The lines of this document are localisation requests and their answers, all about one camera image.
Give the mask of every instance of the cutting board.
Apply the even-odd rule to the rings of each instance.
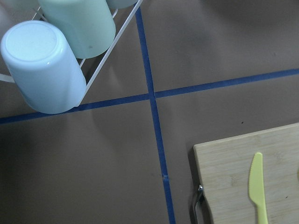
[[[255,152],[263,154],[269,224],[299,223],[299,123],[194,146],[214,224],[257,224],[248,196]]]

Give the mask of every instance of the blue tape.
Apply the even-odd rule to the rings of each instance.
[[[164,186],[166,205],[167,205],[167,210],[168,210],[168,218],[169,218],[170,224],[175,224],[176,221],[175,221],[175,217],[174,217],[171,189],[170,189],[170,184],[169,184],[169,179],[168,179],[168,172],[167,172],[167,165],[166,165],[166,159],[165,159],[165,153],[164,153],[160,120],[159,120],[159,114],[158,114],[158,109],[157,109],[157,103],[156,103],[156,97],[155,97],[154,85],[153,85],[153,78],[152,78],[152,73],[151,73],[151,69],[150,69],[149,53],[148,53],[148,48],[147,48],[147,44],[146,44],[146,38],[145,38],[145,32],[144,32],[140,8],[137,10],[135,16],[136,16],[138,34],[139,34],[139,39],[140,39],[146,82],[147,82],[148,91],[149,91],[149,101],[150,101],[150,107],[151,107],[151,112],[152,112],[152,117],[153,117],[153,122],[154,122],[155,135],[156,135],[156,140],[157,140],[158,155],[159,155],[161,173],[162,173],[162,177],[163,177],[163,186]]]
[[[265,74],[248,76],[248,77],[234,78],[234,79],[229,79],[229,80],[224,80],[224,81],[219,81],[214,83],[206,83],[206,84],[182,87],[182,88],[177,88],[172,90],[159,91],[156,92],[155,95],[156,98],[169,97],[169,96],[174,96],[174,95],[179,95],[184,93],[204,91],[209,89],[216,89],[216,88],[251,83],[251,82],[258,82],[267,79],[293,76],[298,74],[299,74],[299,69],[290,69],[290,70],[277,71],[277,72],[265,73]]]
[[[131,97],[123,97],[123,98],[117,98],[117,99],[110,99],[110,100],[104,100],[100,102],[95,103],[89,103],[89,104],[82,104],[78,107],[74,107],[73,109],[66,111],[64,113],[59,114],[66,114],[66,113],[73,113],[73,112],[79,112],[79,111],[86,111],[106,106],[113,106],[113,105],[120,105],[120,104],[127,104],[127,103],[133,103],[143,100],[148,100],[149,95],[148,94],[142,94],[142,95],[136,95]],[[37,118],[45,118],[50,116],[55,116],[59,114],[45,114],[45,113],[28,113],[23,115],[17,115],[13,117],[8,118],[0,118],[0,125],[18,122],[18,121],[24,121],[24,120],[31,120],[31,119],[37,119]]]

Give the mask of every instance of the bamboo board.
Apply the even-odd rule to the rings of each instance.
[[[299,223],[299,123],[194,146],[214,224],[257,224],[248,196],[249,169],[263,153],[269,224]]]

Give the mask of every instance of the knife blade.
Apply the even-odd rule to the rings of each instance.
[[[268,224],[265,192],[263,185],[263,154],[255,153],[249,173],[249,197],[256,205],[258,224]]]

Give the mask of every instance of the yellow knife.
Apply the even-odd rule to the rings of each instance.
[[[263,186],[263,154],[255,153],[249,173],[249,197],[256,205],[258,224],[268,224]]]

